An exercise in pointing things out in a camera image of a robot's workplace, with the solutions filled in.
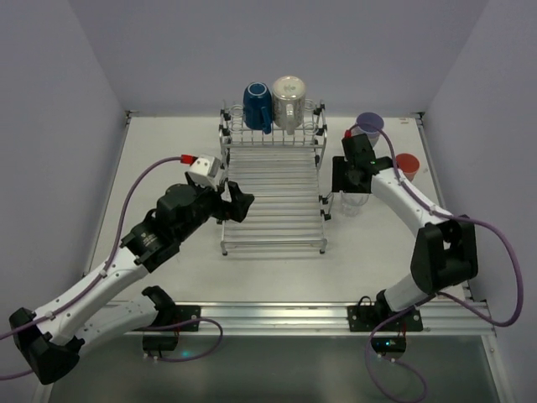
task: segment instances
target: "metal dish rack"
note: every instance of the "metal dish rack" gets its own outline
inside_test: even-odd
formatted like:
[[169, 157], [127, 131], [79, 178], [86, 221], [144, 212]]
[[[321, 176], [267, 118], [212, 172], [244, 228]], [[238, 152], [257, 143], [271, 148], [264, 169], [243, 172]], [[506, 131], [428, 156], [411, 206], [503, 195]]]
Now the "metal dish rack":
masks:
[[318, 248], [325, 253], [319, 169], [326, 148], [325, 106], [306, 100], [304, 122], [287, 134], [273, 124], [264, 134], [244, 125], [242, 105], [220, 111], [220, 145], [227, 178], [255, 202], [244, 222], [224, 222], [229, 250]]

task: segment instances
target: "blue mug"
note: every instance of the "blue mug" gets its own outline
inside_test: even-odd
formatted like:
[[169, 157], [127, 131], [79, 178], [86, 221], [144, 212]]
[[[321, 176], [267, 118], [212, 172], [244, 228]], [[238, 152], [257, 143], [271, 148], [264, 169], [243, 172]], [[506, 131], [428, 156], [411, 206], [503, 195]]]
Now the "blue mug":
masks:
[[244, 122], [252, 130], [272, 131], [272, 96], [262, 82], [253, 82], [244, 90], [242, 97]]

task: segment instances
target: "cable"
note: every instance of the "cable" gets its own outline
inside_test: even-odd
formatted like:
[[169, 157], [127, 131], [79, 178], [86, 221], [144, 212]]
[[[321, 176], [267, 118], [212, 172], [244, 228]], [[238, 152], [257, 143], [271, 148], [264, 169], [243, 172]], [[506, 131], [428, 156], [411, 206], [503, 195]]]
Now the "cable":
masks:
[[214, 345], [211, 348], [209, 348], [208, 350], [206, 350], [205, 352], [200, 353], [198, 355], [193, 355], [192, 357], [183, 357], [182, 359], [168, 359], [166, 357], [155, 357], [155, 356], [149, 354], [151, 357], [153, 357], [154, 359], [156, 358], [158, 361], [164, 361], [166, 363], [185, 363], [187, 361], [194, 361], [195, 359], [203, 359], [204, 357], [206, 357], [207, 355], [211, 354], [213, 351], [215, 351], [218, 348], [218, 346], [222, 342], [222, 339], [224, 338], [224, 329], [222, 328], [220, 323], [218, 323], [217, 321], [214, 321], [212, 319], [209, 319], [208, 317], [198, 317], [196, 319], [190, 319], [189, 321], [179, 322], [179, 323], [175, 323], [173, 325], [157, 326], [157, 327], [142, 327], [139, 330], [152, 331], [152, 332], [163, 332], [163, 331], [167, 331], [167, 330], [176, 330], [179, 327], [188, 326], [188, 325], [191, 325], [193, 323], [199, 323], [199, 322], [212, 323], [213, 325], [218, 327], [218, 330], [220, 331], [220, 335], [218, 336], [218, 339], [216, 340], [216, 343], [214, 343]]
[[[162, 164], [165, 164], [165, 163], [171, 162], [171, 161], [183, 162], [184, 158], [185, 158], [185, 160], [188, 160], [188, 158], [186, 158], [186, 157], [190, 157], [190, 156], [189, 155], [181, 155], [181, 156], [177, 156], [177, 157], [169, 157], [169, 158], [164, 158], [162, 160], [158, 160], [157, 162], [151, 164], [148, 168], [146, 168], [140, 174], [140, 176], [134, 181], [133, 185], [131, 186], [131, 188], [129, 189], [129, 191], [127, 193], [127, 196], [125, 197], [125, 201], [123, 202], [123, 207], [122, 207], [121, 213], [119, 215], [119, 223], [117, 225], [116, 236], [114, 238], [114, 243], [113, 243], [113, 246], [112, 246], [112, 252], [110, 253], [110, 256], [108, 257], [107, 261], [105, 262], [104, 267], [102, 268], [104, 270], [104, 272], [107, 272], [110, 269], [110, 267], [112, 266], [112, 262], [113, 262], [114, 258], [116, 257], [117, 248], [119, 246], [119, 242], [121, 241], [121, 232], [122, 232], [122, 229], [123, 229], [123, 223], [125, 222], [125, 215], [127, 214], [128, 203], [130, 202], [134, 191], [136, 190], [136, 188], [138, 187], [138, 185], [140, 184], [142, 179], [145, 178], [145, 176], [149, 172], [154, 170], [157, 166], [160, 166]], [[97, 285], [97, 283], [99, 281], [101, 281], [101, 279], [102, 279], [101, 276], [97, 276], [78, 296], [75, 296], [72, 300], [66, 302], [63, 306], [61, 306], [58, 309], [56, 309], [55, 311], [53, 311], [52, 312], [52, 317], [54, 317], [55, 315], [60, 314], [61, 312], [65, 311], [65, 310], [69, 309], [70, 307], [72, 307], [73, 305], [75, 305], [78, 301], [80, 301], [82, 298], [84, 298], [84, 296], [86, 296]], [[23, 330], [28, 329], [29, 327], [38, 325], [38, 324], [40, 324], [40, 323], [42, 323], [44, 321], [48, 321], [48, 320], [49, 320], [48, 317], [39, 317], [37, 319], [34, 319], [31, 322], [28, 322], [28, 323], [26, 323], [26, 324], [24, 324], [22, 326], [19, 326], [19, 327], [15, 327], [11, 331], [6, 332], [4, 334], [1, 334], [0, 335], [0, 340], [4, 340], [5, 338], [9, 338], [9, 337], [11, 337], [11, 336], [13, 336], [13, 335], [15, 335], [15, 334], [17, 334], [19, 332], [22, 332]], [[29, 371], [21, 372], [19, 374], [0, 376], [0, 381], [1, 380], [10, 380], [10, 379], [20, 378], [22, 376], [32, 374], [32, 372], [33, 371], [29, 370]]]
[[[427, 298], [423, 303], [425, 304], [426, 302], [429, 302], [430, 300], [432, 299], [432, 297], [430, 298]], [[384, 322], [381, 322], [379, 323], [374, 329], [373, 331], [371, 332], [371, 334], [369, 335], [369, 338], [366, 342], [366, 348], [365, 348], [365, 362], [366, 362], [366, 369], [368, 370], [368, 373], [369, 373], [369, 377], [371, 378], [371, 380], [373, 381], [373, 383], [377, 386], [378, 390], [380, 390], [382, 392], [383, 395], [385, 395], [386, 397], [388, 397], [389, 399], [397, 402], [397, 403], [419, 403], [421, 402], [425, 397], [427, 397], [427, 394], [429, 393], [429, 388], [427, 386], [427, 381], [425, 380], [425, 378], [423, 377], [422, 374], [420, 374], [418, 372], [417, 369], [414, 369], [412, 366], [410, 366], [409, 364], [407, 363], [404, 363], [400, 360], [395, 360], [395, 359], [387, 359], [383, 356], [381, 356], [382, 359], [385, 359], [386, 361], [389, 361], [391, 362], [392, 364], [397, 364], [403, 368], [406, 368], [407, 370], [409, 370], [410, 372], [412, 372], [414, 375], [416, 375], [418, 377], [418, 379], [420, 379], [420, 383], [423, 385], [423, 390], [421, 392], [421, 394], [416, 397], [415, 399], [413, 400], [401, 400], [399, 397], [397, 397], [396, 395], [393, 395], [392, 393], [388, 392], [384, 386], [380, 383], [380, 381], [377, 379], [377, 377], [375, 376], [374, 372], [373, 372], [373, 369], [371, 368], [371, 354], [370, 354], [370, 349], [375, 353], [375, 351], [373, 350], [373, 347], [371, 346], [371, 342], [375, 336], [375, 334], [380, 330], [382, 329], [384, 326], [386, 326], [387, 324], [389, 324], [390, 322], [393, 322], [397, 319], [399, 319], [400, 317], [403, 317], [404, 315], [406, 315], [407, 313], [409, 313], [410, 311], [412, 311], [414, 309], [413, 306], [409, 306], [408, 308], [400, 311], [400, 312], [397, 312], [395, 315], [393, 315], [392, 317], [389, 317], [388, 319], [386, 319]]]
[[373, 304], [373, 301], [371, 300], [371, 297], [370, 297], [370, 296], [363, 296], [363, 297], [360, 298], [360, 300], [358, 301], [358, 303], [357, 303], [356, 314], [357, 314], [357, 316], [358, 316], [358, 319], [360, 319], [362, 322], [365, 322], [365, 320], [367, 320], [367, 319], [362, 318], [362, 310], [360, 309], [360, 306], [362, 305], [362, 302], [363, 302], [363, 300], [365, 300], [365, 299], [368, 299], [368, 300], [369, 300], [369, 305], [372, 305], [372, 304]]
[[19, 372], [18, 374], [0, 375], [0, 381], [22, 378], [23, 376], [30, 375], [30, 374], [33, 374], [33, 373], [34, 373], [34, 371], [32, 369], [29, 369], [27, 371]]
[[[395, 159], [395, 150], [394, 150], [394, 145], [393, 143], [391, 142], [391, 140], [389, 139], [388, 135], [381, 129], [381, 128], [376, 128], [374, 125], [370, 124], [370, 123], [361, 123], [360, 125], [358, 124], [354, 124], [353, 126], [351, 126], [351, 128], [349, 128], [348, 130], [349, 131], [352, 131], [355, 127], [358, 127], [360, 126], [360, 128], [362, 128], [362, 126], [369, 126], [370, 128], [373, 128], [374, 130], [376, 130], [377, 132], [379, 132], [380, 134], [382, 134], [382, 136], [384, 137], [384, 139], [386, 140], [386, 143], [388, 143], [388, 147], [389, 147], [389, 153], [391, 155], [391, 158], [392, 158], [392, 163], [393, 163], [393, 168], [394, 168], [394, 172], [395, 172], [395, 177], [397, 178], [397, 180], [399, 181], [399, 184], [401, 184], [401, 186], [406, 190], [406, 192], [420, 205], [422, 206], [427, 212], [429, 212], [430, 214], [433, 214], [437, 217], [440, 217], [440, 218], [444, 218], [444, 219], [448, 219], [448, 220], [455, 220], [455, 221], [459, 221], [459, 222], [469, 222], [469, 223], [472, 223], [472, 224], [475, 224], [475, 225], [478, 225], [480, 227], [484, 227], [486, 229], [489, 229], [491, 230], [494, 234], [496, 234], [498, 236], [498, 238], [500, 239], [500, 241], [502, 241], [503, 243], [503, 246], [506, 248], [507, 250], [507, 253], [509, 255], [509, 258], [511, 259], [511, 263], [513, 264], [513, 271], [514, 271], [514, 277], [515, 277], [515, 281], [516, 281], [516, 286], [517, 286], [517, 301], [516, 301], [516, 306], [514, 308], [514, 312], [513, 312], [513, 315], [506, 321], [504, 322], [498, 322], [498, 321], [495, 321], [494, 319], [492, 319], [491, 317], [488, 317], [486, 315], [483, 315], [481, 312], [479, 312], [477, 309], [475, 309], [474, 307], [470, 306], [468, 303], [458, 299], [457, 297], [455, 296], [452, 296], [451, 294], [447, 294], [445, 292], [438, 292], [437, 294], [439, 296], [444, 296], [446, 298], [449, 298], [451, 300], [453, 300], [454, 302], [460, 304], [461, 306], [465, 307], [468, 311], [471, 311], [472, 313], [474, 313], [475, 315], [477, 315], [478, 317], [480, 317], [481, 319], [483, 319], [484, 321], [488, 322], [488, 323], [491, 323], [493, 324], [494, 326], [498, 326], [498, 327], [508, 327], [508, 326], [511, 326], [513, 325], [520, 317], [520, 313], [522, 312], [522, 306], [524, 304], [524, 282], [523, 282], [523, 279], [522, 279], [522, 272], [520, 270], [520, 263], [519, 263], [519, 260], [516, 256], [516, 253], [514, 252], [514, 248], [513, 248], [513, 245], [507, 240], [507, 237], [505, 236], [505, 234], [500, 231], [498, 228], [494, 227], [492, 224], [489, 224], [488, 222], [484, 222], [484, 221], [481, 221], [481, 220], [477, 220], [475, 218], [469, 218], [469, 217], [458, 217], [458, 216], [454, 216], [452, 214], [444, 214], [444, 213], [441, 213], [441, 212], [437, 212], [436, 210], [433, 210], [429, 207], [429, 205], [427, 203], [425, 203], [423, 200], [420, 199], [420, 197], [418, 195], [416, 195], [412, 189], [410, 188], [410, 186], [406, 183], [406, 179], [405, 178], [402, 178], [400, 172], [399, 172], [399, 168], [397, 166], [397, 161]], [[429, 297], [428, 299], [422, 301], [419, 305], [423, 305], [425, 304], [426, 302], [430, 301], [430, 299], [432, 299], [432, 297]], [[393, 400], [393, 401], [396, 401], [398, 403], [418, 403], [420, 401], [422, 401], [426, 396], [427, 396], [427, 383], [425, 381], [425, 379], [423, 378], [423, 376], [421, 374], [419, 374], [415, 369], [413, 369], [412, 367], [410, 367], [408, 364], [406, 363], [402, 363], [400, 361], [394, 361], [396, 364], [399, 364], [403, 367], [405, 367], [406, 369], [410, 370], [412, 373], [414, 373], [416, 376], [418, 376], [418, 378], [420, 378], [420, 381], [421, 381], [421, 384], [424, 386], [424, 389], [423, 389], [423, 392], [422, 394], [416, 399], [416, 400], [400, 400], [398, 397], [390, 394], [389, 392], [387, 392], [384, 387], [380, 384], [380, 382], [378, 381], [378, 379], [375, 378], [375, 376], [373, 375], [373, 372], [371, 370], [371, 362], [370, 362], [370, 358], [368, 356], [368, 347], [370, 346], [371, 344], [371, 341], [373, 340], [373, 336], [374, 334], [379, 330], [381, 329], [383, 326], [385, 326], [387, 323], [390, 323], [391, 321], [395, 320], [396, 318], [399, 318], [399, 317], [402, 317], [403, 315], [405, 315], [406, 313], [408, 313], [409, 311], [412, 310], [412, 306], [397, 313], [396, 315], [394, 315], [393, 317], [390, 317], [388, 318], [386, 321], [380, 323], [377, 327], [375, 327], [373, 329], [373, 331], [371, 332], [371, 334], [369, 335], [369, 339], [368, 339], [368, 345], [366, 346], [366, 354], [365, 354], [365, 359], [366, 359], [366, 368], [368, 369], [368, 373], [369, 373], [369, 376], [371, 377], [373, 383], [377, 386], [377, 388], [386, 396], [388, 397], [389, 399]]]

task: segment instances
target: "mug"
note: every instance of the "mug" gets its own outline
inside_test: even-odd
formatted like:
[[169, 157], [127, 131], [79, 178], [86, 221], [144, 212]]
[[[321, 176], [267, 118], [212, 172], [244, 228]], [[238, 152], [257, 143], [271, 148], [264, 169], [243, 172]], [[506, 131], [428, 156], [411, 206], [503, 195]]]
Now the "mug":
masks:
[[253, 82], [244, 89], [242, 96], [244, 122], [252, 130], [272, 131], [272, 97], [262, 82]]
[[272, 85], [274, 123], [295, 134], [304, 121], [305, 83], [298, 77], [280, 77]]

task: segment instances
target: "glass panel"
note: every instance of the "glass panel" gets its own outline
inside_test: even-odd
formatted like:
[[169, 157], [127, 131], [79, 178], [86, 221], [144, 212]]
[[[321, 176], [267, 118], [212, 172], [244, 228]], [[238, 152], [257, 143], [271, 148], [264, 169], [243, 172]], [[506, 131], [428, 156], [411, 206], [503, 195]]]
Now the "glass panel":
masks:
[[[201, 352], [213, 338], [180, 337], [173, 357]], [[363, 363], [366, 338], [227, 337], [213, 355], [168, 364], [143, 359], [141, 337], [111, 341], [54, 386], [50, 402], [169, 403], [387, 401]], [[498, 401], [480, 337], [410, 337], [403, 360], [429, 383], [437, 403]], [[403, 399], [420, 394], [408, 371], [373, 358], [378, 377]]]

